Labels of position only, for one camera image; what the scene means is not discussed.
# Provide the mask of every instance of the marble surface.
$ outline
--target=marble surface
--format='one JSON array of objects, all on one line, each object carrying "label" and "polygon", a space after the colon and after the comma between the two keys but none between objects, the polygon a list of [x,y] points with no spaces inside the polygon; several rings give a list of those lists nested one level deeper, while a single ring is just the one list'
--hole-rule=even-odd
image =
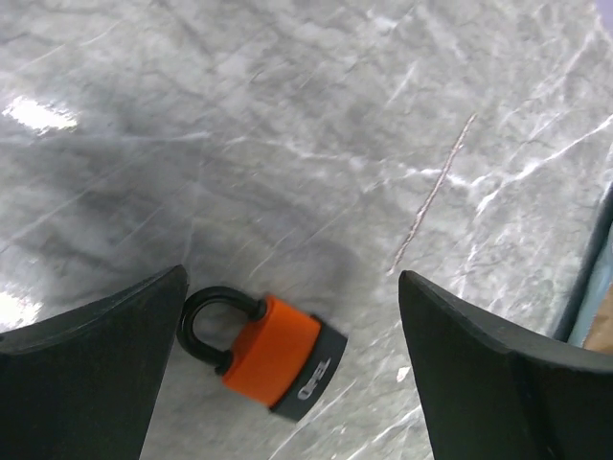
[{"label": "marble surface", "polygon": [[613,173],[595,7],[457,5],[4,0],[1,330],[182,263],[350,343],[297,425],[175,348],[143,459],[431,458],[399,271],[547,334]]}]

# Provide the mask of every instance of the orange padlock body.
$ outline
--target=orange padlock body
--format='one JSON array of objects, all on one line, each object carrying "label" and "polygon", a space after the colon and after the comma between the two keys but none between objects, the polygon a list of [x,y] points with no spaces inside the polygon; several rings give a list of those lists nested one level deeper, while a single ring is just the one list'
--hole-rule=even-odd
[{"label": "orange padlock body", "polygon": [[222,381],[271,407],[303,368],[321,325],[272,295],[265,300],[264,318],[248,323],[232,344],[232,366]]}]

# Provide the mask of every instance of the padlock shackle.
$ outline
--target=padlock shackle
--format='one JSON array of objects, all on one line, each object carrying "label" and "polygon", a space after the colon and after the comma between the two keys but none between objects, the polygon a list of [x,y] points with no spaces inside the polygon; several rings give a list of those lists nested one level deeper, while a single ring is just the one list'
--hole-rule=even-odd
[{"label": "padlock shackle", "polygon": [[215,366],[216,373],[223,375],[232,365],[232,352],[222,352],[211,345],[206,344],[193,331],[193,322],[198,314],[212,304],[224,304],[247,314],[250,321],[258,321],[266,315],[266,303],[256,300],[231,287],[215,286],[207,287],[195,292],[185,302],[176,338],[183,349],[190,355]]}]

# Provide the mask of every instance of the padlock body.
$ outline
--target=padlock body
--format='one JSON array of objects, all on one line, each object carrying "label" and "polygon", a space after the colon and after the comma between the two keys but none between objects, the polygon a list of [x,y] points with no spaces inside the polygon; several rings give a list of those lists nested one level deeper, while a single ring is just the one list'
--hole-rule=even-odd
[{"label": "padlock body", "polygon": [[222,380],[272,407],[305,367],[322,324],[274,296],[265,300],[265,316],[248,323],[232,345],[233,362]]},{"label": "padlock body", "polygon": [[274,414],[298,422],[317,403],[329,385],[347,346],[347,338],[320,321],[315,346],[283,397],[272,407]]}]

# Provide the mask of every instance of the logo on padlock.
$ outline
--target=logo on padlock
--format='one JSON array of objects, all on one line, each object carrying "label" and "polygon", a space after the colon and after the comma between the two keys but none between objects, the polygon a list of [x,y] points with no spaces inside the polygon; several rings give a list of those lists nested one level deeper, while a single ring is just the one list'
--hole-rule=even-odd
[{"label": "logo on padlock", "polygon": [[[202,309],[224,304],[246,313],[249,322],[230,350],[199,340],[193,321]],[[314,315],[268,295],[255,300],[227,287],[208,287],[185,303],[177,338],[193,357],[212,366],[223,383],[293,421],[319,400],[340,363],[347,338]]]}]

